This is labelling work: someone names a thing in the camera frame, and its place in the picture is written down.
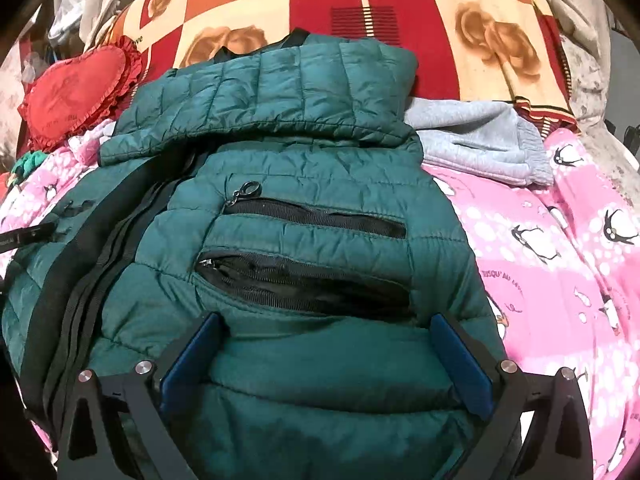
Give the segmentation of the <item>green knitted cloth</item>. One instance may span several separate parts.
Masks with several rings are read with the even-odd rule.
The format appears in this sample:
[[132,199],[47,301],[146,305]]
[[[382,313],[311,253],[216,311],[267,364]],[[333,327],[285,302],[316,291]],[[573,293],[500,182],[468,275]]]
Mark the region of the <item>green knitted cloth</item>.
[[47,159],[43,151],[29,151],[17,159],[10,171],[9,184],[18,185],[27,179]]

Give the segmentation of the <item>pink penguin quilt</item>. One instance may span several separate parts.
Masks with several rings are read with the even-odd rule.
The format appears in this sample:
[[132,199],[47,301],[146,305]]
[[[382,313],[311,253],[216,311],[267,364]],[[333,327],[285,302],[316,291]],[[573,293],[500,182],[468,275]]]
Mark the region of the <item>pink penguin quilt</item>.
[[[634,383],[618,382],[616,399],[608,402],[596,379],[607,354],[628,356],[637,347],[629,313],[617,312],[615,304],[636,287],[624,265],[638,257],[639,233],[575,143],[559,148],[549,162],[553,183],[547,191],[513,191],[464,174],[447,182],[424,165],[422,148],[422,167],[454,207],[475,257],[504,355],[489,352],[525,373],[573,370],[589,422],[591,479],[614,479],[639,442]],[[3,234],[1,247],[13,258],[51,231],[44,218]],[[17,411],[2,334],[1,368],[2,477],[59,479],[63,424],[51,438]],[[161,479],[130,417],[120,420],[145,479]]]

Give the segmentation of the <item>dark green puffer jacket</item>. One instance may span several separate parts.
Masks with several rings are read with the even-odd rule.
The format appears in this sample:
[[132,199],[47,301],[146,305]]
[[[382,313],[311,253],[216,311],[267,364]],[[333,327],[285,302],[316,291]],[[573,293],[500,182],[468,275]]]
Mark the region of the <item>dark green puffer jacket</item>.
[[433,350],[453,316],[497,358],[474,254],[404,113],[410,51],[310,35],[170,70],[13,256],[17,411],[57,438],[82,370],[221,343],[169,424],[201,479],[448,479],[480,432]]

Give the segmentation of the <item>grey sweatshirt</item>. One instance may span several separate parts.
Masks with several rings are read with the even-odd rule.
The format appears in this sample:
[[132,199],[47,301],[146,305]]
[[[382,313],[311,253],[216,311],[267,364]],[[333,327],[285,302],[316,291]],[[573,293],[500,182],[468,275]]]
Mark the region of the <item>grey sweatshirt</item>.
[[512,186],[553,183],[538,129],[505,102],[412,98],[404,121],[427,164]]

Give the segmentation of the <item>red heart-shaped pillow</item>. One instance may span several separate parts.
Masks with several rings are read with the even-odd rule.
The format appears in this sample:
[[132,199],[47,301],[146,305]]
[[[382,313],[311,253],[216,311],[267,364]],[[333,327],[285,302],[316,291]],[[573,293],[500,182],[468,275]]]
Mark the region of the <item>red heart-shaped pillow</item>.
[[30,85],[18,107],[26,146],[50,153],[105,119],[119,118],[143,70],[143,55],[126,36],[53,64]]

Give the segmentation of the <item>red orange rose blanket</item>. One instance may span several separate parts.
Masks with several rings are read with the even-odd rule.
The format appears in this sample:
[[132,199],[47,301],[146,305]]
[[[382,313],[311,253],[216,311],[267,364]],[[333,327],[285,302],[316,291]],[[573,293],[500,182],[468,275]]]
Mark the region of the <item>red orange rose blanket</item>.
[[252,52],[298,28],[412,51],[419,98],[508,102],[545,133],[576,124],[546,0],[134,0],[106,38],[134,40],[154,80],[223,48]]

